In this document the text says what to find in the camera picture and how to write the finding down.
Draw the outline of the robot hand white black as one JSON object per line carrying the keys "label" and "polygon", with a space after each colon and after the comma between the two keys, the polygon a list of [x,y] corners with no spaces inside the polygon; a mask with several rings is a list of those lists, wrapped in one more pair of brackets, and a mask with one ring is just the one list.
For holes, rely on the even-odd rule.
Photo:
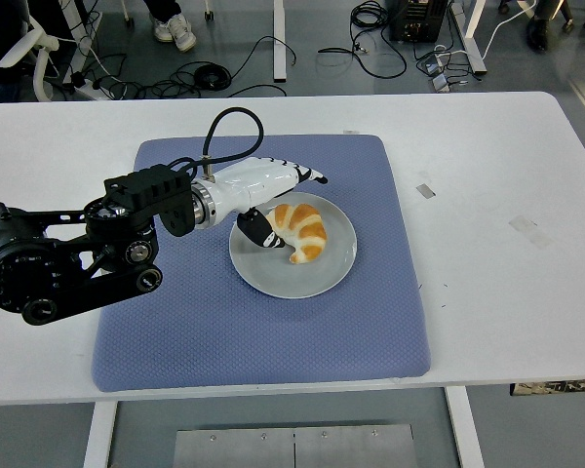
{"label": "robot hand white black", "polygon": [[328,182],[320,172],[298,163],[249,157],[193,184],[195,199],[203,207],[199,229],[214,227],[235,213],[237,227],[262,248],[282,248],[284,240],[257,207],[292,191],[305,180]]}

